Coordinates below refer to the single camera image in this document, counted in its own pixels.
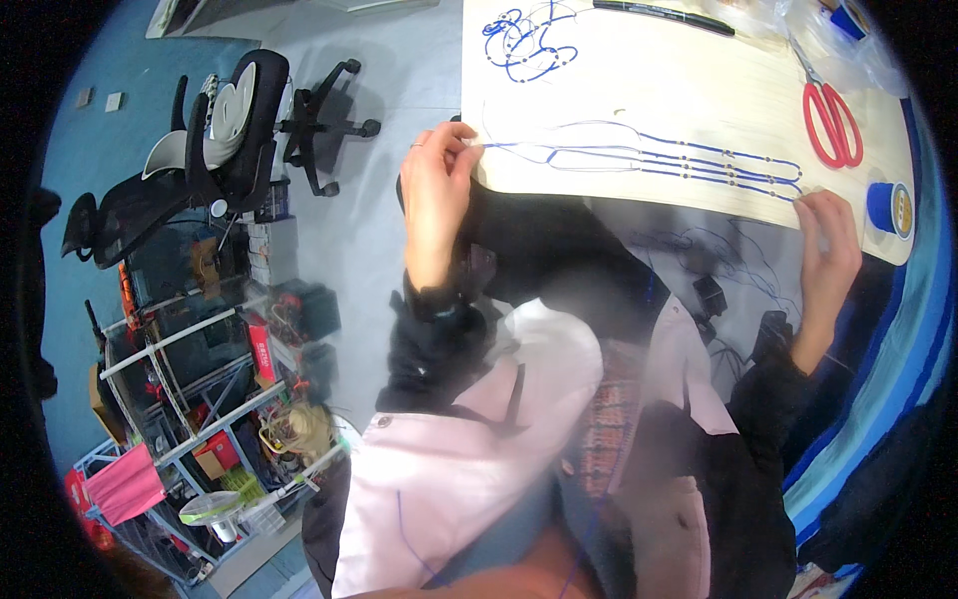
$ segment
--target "right hand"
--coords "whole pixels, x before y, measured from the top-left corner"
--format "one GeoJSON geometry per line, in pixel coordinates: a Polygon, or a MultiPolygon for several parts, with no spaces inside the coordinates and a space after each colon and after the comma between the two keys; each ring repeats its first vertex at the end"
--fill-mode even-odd
{"type": "Polygon", "coordinates": [[[861,248],[852,206],[832,192],[816,192],[794,202],[805,235],[802,260],[802,326],[791,358],[810,375],[834,340],[835,321],[861,268],[861,248]],[[819,249],[824,233],[829,249],[819,249]]]}
{"type": "Polygon", "coordinates": [[[482,146],[465,123],[440,123],[416,138],[399,169],[406,218],[406,270],[413,288],[441,287],[469,206],[469,176],[482,146]]]}

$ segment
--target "wooden table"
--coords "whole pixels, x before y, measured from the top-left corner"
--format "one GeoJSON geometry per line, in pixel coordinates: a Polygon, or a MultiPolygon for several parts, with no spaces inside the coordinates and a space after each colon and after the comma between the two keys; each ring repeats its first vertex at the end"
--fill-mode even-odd
{"type": "MultiPolygon", "coordinates": [[[[487,148],[478,173],[486,187],[638,199],[791,228],[798,228],[791,199],[830,189],[852,204],[863,251],[895,265],[907,260],[914,235],[904,241],[878,230],[865,207],[872,182],[900,181],[915,195],[901,101],[878,89],[843,94],[861,130],[864,160],[853,169],[827,167],[814,153],[802,114],[805,71],[784,37],[724,37],[594,10],[582,0],[466,0],[463,28],[463,120],[479,131],[481,143],[508,144],[487,148]],[[521,21],[520,29],[531,27],[533,34],[510,44],[503,34],[489,35],[496,21],[521,21]],[[518,64],[496,66],[507,60],[518,64]],[[556,148],[552,164],[542,164],[556,148]],[[677,166],[643,163],[648,152],[674,155],[677,166]],[[609,154],[636,160],[609,161],[609,154]],[[759,185],[776,193],[771,196],[685,177],[695,174],[686,165],[701,164],[695,158],[796,179],[798,189],[759,185]]],[[[795,35],[810,58],[823,56],[811,36],[795,35]]]]}

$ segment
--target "blue wall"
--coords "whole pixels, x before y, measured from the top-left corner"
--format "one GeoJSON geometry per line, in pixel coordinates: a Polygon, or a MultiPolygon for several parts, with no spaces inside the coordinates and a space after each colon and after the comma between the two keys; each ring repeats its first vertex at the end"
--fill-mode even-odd
{"type": "Polygon", "coordinates": [[[47,434],[60,475],[106,438],[90,411],[88,371],[98,357],[83,300],[101,326],[123,317],[117,269],[97,270],[73,255],[59,257],[67,214],[81,194],[97,201],[113,185],[141,171],[153,144],[170,130],[176,82],[190,77],[187,107],[206,76],[233,74],[239,58],[257,47],[246,40],[145,39],[156,0],[122,2],[78,66],[57,112],[47,148],[43,187],[63,200],[42,232],[47,304],[43,356],[54,365],[58,393],[44,404],[47,434]],[[76,108],[84,87],[93,102],[76,108]],[[125,93],[118,112],[104,112],[106,96],[125,93]]]}

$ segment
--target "spool of blue cord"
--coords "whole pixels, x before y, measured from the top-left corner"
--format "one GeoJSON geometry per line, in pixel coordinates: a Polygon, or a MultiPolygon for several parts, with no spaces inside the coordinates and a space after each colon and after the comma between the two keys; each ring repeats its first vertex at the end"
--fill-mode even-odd
{"type": "Polygon", "coordinates": [[[914,230],[915,206],[901,183],[872,183],[868,187],[868,218],[878,229],[908,240],[914,230]]]}
{"type": "Polygon", "coordinates": [[[868,34],[868,27],[861,18],[861,11],[846,0],[841,0],[838,8],[832,13],[832,23],[858,41],[868,34]]]}

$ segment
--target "office chair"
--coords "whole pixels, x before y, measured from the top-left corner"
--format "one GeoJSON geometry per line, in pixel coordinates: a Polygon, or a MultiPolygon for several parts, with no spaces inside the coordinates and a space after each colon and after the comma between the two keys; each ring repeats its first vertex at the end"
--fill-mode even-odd
{"type": "Polygon", "coordinates": [[[214,217],[258,209],[269,189],[276,151],[273,135],[277,131],[291,134],[284,161],[306,170],[309,186],[316,196],[335,196],[339,192],[335,182],[319,187],[312,135],[339,131],[372,137],[379,132],[379,122],[372,120],[362,127],[315,123],[319,108],[336,79],[343,71],[357,73],[359,62],[351,59],[337,64],[314,93],[295,90],[291,118],[279,123],[276,123],[276,115],[288,80],[289,63],[275,52],[253,50],[239,60],[231,83],[237,84],[250,62],[256,62],[256,84],[243,140],[236,153],[218,168],[207,170],[203,136],[209,97],[199,94],[189,121],[184,122],[187,78],[181,77],[173,101],[171,130],[187,131],[185,168],[163,169],[146,179],[136,173],[108,191],[99,209],[92,194],[80,196],[70,209],[60,257],[75,252],[82,262],[93,258],[98,268],[110,268],[142,246],[167,220],[189,207],[206,206],[214,217]],[[297,149],[300,153],[293,155],[297,149]]]}

